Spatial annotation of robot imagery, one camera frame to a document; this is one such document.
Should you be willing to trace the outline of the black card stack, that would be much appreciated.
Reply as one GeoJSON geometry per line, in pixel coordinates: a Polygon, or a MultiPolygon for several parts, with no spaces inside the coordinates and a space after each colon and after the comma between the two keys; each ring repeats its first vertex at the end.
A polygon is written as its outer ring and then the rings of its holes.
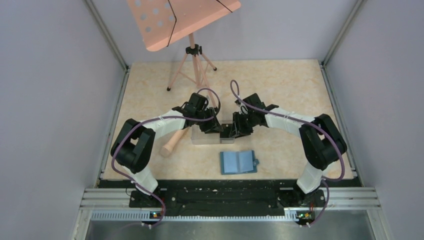
{"type": "Polygon", "coordinates": [[[219,137],[221,139],[234,139],[234,131],[232,123],[224,123],[221,125],[222,131],[220,132],[219,137]]]}

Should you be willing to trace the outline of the clear plastic box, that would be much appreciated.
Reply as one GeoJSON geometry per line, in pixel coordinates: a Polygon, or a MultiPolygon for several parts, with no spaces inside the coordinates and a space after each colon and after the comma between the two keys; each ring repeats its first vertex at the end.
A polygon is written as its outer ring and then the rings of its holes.
{"type": "Polygon", "coordinates": [[[222,139],[219,133],[203,133],[198,125],[191,128],[191,143],[193,145],[219,145],[219,144],[234,144],[234,139],[222,139]]]}

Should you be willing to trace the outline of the teal card holder wallet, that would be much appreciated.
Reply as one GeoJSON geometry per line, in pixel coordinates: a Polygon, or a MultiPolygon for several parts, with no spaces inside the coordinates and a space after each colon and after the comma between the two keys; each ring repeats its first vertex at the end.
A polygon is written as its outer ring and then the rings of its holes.
{"type": "Polygon", "coordinates": [[[259,163],[254,150],[221,151],[219,153],[221,175],[257,173],[259,163]]]}

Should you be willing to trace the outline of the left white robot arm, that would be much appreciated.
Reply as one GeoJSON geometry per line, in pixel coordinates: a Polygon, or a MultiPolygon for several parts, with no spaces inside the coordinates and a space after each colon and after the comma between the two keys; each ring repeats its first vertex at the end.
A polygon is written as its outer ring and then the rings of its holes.
{"type": "Polygon", "coordinates": [[[142,192],[141,200],[149,207],[160,202],[158,181],[148,164],[155,140],[175,131],[198,125],[206,134],[222,130],[217,119],[221,105],[213,107],[207,97],[194,92],[188,101],[152,119],[127,119],[110,149],[113,163],[124,168],[121,173],[142,192]]]}

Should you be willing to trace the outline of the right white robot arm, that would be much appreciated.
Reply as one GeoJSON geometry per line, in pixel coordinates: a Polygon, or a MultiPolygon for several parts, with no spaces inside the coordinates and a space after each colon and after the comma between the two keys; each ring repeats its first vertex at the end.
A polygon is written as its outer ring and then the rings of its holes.
{"type": "Polygon", "coordinates": [[[235,138],[248,136],[253,128],[263,126],[280,129],[301,139],[307,164],[296,181],[293,200],[307,206],[320,186],[324,171],[336,161],[343,161],[347,144],[333,119],[327,114],[305,116],[284,110],[275,104],[265,105],[254,93],[245,99],[236,97],[239,111],[233,114],[235,138]]]}

